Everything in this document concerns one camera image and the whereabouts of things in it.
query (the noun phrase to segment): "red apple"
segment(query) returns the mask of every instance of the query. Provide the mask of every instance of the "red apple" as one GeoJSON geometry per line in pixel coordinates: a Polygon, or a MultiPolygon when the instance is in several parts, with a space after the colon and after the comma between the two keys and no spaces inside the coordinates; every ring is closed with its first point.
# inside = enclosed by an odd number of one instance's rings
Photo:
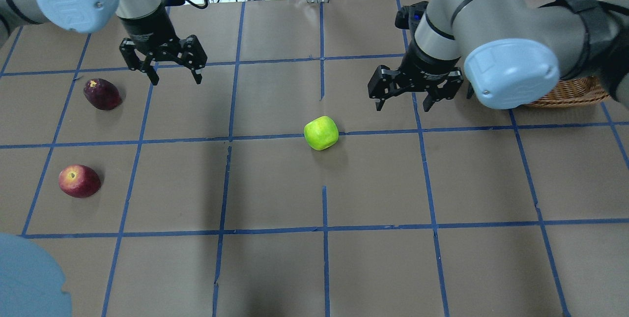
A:
{"type": "Polygon", "coordinates": [[[83,94],[92,106],[103,111],[110,111],[122,103],[116,86],[103,78],[92,78],[86,82],[83,94]]]}
{"type": "Polygon", "coordinates": [[[87,198],[101,188],[101,179],[90,167],[70,165],[59,173],[59,188],[74,198],[87,198]]]}

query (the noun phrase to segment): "dark blue object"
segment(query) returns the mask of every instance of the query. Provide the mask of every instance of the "dark blue object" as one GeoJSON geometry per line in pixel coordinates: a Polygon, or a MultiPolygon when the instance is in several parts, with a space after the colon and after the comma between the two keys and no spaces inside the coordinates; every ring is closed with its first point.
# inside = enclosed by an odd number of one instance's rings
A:
{"type": "Polygon", "coordinates": [[[71,317],[65,276],[43,248],[0,232],[0,316],[71,317]]]}

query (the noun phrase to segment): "green apple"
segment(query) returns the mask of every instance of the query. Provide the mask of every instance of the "green apple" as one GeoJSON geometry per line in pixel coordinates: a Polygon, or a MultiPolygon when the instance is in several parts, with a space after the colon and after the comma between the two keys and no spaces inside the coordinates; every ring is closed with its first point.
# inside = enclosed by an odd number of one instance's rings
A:
{"type": "Polygon", "coordinates": [[[332,118],[324,115],[306,124],[304,137],[310,147],[321,151],[339,140],[339,129],[332,118]]]}

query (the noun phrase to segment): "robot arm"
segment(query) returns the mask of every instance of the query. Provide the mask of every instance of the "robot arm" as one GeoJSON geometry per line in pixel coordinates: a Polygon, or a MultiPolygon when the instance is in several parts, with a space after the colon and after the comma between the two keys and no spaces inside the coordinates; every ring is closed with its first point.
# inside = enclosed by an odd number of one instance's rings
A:
{"type": "Polygon", "coordinates": [[[130,36],[119,47],[130,70],[148,74],[156,85],[159,77],[151,63],[174,61],[189,68],[200,84],[207,55],[195,35],[177,37],[162,0],[0,0],[0,45],[25,24],[51,21],[66,30],[90,33],[103,28],[114,13],[130,36]]]}
{"type": "Polygon", "coordinates": [[[629,0],[431,0],[409,6],[396,26],[414,30],[400,67],[377,68],[369,96],[384,100],[426,91],[424,109],[452,98],[465,75],[485,106],[509,109],[548,93],[559,78],[598,75],[629,107],[629,0]]]}

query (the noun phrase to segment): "apple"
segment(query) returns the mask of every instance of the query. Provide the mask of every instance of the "apple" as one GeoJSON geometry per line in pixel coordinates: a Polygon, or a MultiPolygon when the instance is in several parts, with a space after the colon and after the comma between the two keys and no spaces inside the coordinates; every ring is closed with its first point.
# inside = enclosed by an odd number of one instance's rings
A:
{"type": "Polygon", "coordinates": [[[87,198],[101,188],[101,179],[90,167],[70,165],[59,173],[59,188],[74,198],[87,198]]]}
{"type": "Polygon", "coordinates": [[[331,147],[339,140],[339,129],[332,118],[324,115],[306,124],[304,138],[310,147],[321,151],[331,147]]]}
{"type": "Polygon", "coordinates": [[[92,106],[103,111],[110,111],[122,103],[116,86],[103,78],[92,78],[86,82],[83,94],[92,106]]]}

